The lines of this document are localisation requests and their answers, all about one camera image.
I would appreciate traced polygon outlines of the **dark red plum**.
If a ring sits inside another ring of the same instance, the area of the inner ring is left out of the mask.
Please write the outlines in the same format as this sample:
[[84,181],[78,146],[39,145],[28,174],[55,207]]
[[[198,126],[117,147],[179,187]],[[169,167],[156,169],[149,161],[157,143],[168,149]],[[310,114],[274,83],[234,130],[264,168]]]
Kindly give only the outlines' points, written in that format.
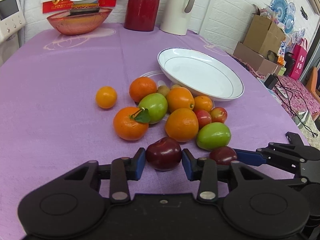
[[145,153],[146,161],[158,171],[175,169],[182,160],[179,143],[170,137],[164,137],[149,145]]
[[222,146],[213,149],[209,158],[214,160],[217,165],[229,165],[232,161],[237,160],[238,156],[235,150],[228,146]]

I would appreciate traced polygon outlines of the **large orange front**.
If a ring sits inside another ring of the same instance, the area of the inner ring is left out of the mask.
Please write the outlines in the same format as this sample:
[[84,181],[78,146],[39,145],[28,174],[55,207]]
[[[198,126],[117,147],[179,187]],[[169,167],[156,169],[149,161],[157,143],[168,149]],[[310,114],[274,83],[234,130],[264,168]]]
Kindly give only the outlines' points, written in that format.
[[173,111],[166,123],[166,134],[178,142],[193,140],[199,131],[199,122],[196,114],[187,108],[179,108]]

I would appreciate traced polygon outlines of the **small red apple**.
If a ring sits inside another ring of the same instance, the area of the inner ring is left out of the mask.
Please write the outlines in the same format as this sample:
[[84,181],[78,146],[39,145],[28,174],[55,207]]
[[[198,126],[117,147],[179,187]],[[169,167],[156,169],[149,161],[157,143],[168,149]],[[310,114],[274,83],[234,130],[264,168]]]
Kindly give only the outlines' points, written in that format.
[[228,113],[223,107],[215,107],[210,111],[212,122],[225,123]]
[[194,113],[196,114],[199,123],[199,129],[212,122],[212,117],[207,111],[203,109],[197,109]]

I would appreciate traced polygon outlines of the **small red apple right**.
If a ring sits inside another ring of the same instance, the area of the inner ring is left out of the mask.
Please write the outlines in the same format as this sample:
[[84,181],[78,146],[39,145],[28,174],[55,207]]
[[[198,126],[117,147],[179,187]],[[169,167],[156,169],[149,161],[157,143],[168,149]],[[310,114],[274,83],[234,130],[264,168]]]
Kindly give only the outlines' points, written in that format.
[[225,123],[228,113],[223,107],[215,107],[210,111],[212,122]]

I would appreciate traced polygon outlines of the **small orange by plate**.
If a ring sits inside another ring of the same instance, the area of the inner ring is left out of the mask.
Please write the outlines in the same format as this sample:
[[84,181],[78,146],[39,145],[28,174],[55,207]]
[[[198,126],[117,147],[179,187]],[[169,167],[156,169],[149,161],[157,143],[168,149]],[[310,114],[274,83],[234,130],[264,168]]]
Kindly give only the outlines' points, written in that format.
[[193,111],[204,110],[209,113],[214,107],[213,101],[209,97],[204,95],[196,96],[194,98],[194,102],[195,104],[194,104]]

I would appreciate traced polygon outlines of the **green apple centre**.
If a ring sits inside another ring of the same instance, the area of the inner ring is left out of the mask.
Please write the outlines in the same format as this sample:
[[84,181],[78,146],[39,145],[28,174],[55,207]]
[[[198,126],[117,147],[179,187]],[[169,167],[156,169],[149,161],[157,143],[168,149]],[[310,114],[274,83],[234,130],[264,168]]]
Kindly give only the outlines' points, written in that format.
[[161,121],[168,110],[168,102],[165,96],[160,93],[153,93],[145,96],[138,106],[149,111],[149,124],[156,124]]

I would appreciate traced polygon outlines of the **small lone yellow orange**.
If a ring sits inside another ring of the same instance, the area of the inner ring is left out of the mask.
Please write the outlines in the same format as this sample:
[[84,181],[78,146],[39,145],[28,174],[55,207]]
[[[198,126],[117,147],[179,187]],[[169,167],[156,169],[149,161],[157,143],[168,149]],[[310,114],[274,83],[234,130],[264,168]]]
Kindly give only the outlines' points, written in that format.
[[95,101],[100,108],[112,108],[117,101],[116,90],[110,86],[99,88],[95,96]]

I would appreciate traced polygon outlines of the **oval orange middle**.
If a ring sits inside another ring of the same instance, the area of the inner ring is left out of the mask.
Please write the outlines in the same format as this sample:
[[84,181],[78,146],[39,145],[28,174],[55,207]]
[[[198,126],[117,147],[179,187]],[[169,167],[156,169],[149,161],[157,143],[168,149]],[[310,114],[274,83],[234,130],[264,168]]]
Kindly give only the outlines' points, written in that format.
[[195,101],[191,92],[184,87],[170,90],[166,96],[170,113],[180,108],[194,109]]

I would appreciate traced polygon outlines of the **orange at back left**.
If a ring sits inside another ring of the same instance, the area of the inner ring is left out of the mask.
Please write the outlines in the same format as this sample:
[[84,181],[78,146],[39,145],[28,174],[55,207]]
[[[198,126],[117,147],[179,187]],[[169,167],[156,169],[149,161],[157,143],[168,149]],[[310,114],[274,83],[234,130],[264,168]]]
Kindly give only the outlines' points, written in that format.
[[129,87],[129,95],[134,102],[140,102],[144,97],[155,92],[157,92],[157,85],[149,77],[139,77]]

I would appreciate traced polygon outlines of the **pink gift bag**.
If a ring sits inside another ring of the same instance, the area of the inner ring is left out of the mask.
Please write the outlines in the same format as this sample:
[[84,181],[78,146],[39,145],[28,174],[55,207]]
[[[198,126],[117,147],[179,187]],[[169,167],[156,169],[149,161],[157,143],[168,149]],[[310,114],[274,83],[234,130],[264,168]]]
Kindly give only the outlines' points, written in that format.
[[293,56],[294,64],[291,68],[291,71],[289,73],[289,77],[291,77],[294,80],[298,80],[302,74],[304,64],[306,61],[307,56],[307,48],[308,48],[308,41],[306,38],[302,38],[300,43],[296,43],[295,47],[293,49]]

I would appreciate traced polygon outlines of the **white plate with blue rim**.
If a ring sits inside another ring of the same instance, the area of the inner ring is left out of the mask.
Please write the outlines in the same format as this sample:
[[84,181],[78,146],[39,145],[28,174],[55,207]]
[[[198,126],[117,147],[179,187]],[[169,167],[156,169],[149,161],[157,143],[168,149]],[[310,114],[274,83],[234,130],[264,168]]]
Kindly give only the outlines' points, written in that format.
[[214,101],[240,98],[245,86],[240,77],[216,58],[186,48],[167,48],[159,52],[161,71],[173,83],[194,95],[206,95]]

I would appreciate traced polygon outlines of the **purple tablecloth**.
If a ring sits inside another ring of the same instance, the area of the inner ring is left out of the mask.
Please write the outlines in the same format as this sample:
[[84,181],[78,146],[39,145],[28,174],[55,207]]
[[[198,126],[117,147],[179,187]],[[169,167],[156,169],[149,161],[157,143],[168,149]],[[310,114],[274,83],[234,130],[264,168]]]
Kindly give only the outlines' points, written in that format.
[[[134,104],[129,86],[136,78],[146,75],[170,84],[157,55],[172,47],[215,57],[243,81],[242,97],[219,103],[228,113],[231,147],[253,151],[269,142],[285,143],[287,132],[299,132],[250,72],[192,31],[176,36],[110,23],[79,37],[45,30],[1,66],[1,239],[24,236],[17,207],[29,192],[89,160],[109,164],[165,137],[164,122],[159,122],[138,141],[122,140],[114,132],[113,119]],[[95,101],[104,86],[117,93],[109,109]]]

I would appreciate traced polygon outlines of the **cardboard boxes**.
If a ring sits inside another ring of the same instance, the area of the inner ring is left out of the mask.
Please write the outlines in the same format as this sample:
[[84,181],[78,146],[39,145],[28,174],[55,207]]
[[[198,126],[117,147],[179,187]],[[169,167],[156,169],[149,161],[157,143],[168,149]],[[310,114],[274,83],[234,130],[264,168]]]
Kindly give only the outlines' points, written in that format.
[[254,15],[244,42],[238,42],[233,55],[260,75],[273,74],[280,67],[274,57],[284,40],[284,32],[273,21]]

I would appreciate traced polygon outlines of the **tall red thermos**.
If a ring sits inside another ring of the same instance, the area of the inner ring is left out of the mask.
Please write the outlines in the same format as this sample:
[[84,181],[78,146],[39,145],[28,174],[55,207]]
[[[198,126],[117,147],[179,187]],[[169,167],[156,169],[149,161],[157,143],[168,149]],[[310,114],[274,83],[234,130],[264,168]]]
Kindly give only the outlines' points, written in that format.
[[160,0],[128,0],[124,28],[153,31]]

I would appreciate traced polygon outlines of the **white thermos jug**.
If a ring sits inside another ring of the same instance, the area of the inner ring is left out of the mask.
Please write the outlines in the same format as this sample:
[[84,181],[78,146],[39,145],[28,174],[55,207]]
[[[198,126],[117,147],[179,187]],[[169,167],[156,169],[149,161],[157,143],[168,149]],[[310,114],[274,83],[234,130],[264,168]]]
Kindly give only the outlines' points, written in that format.
[[161,31],[186,35],[194,3],[195,0],[167,0],[160,25]]

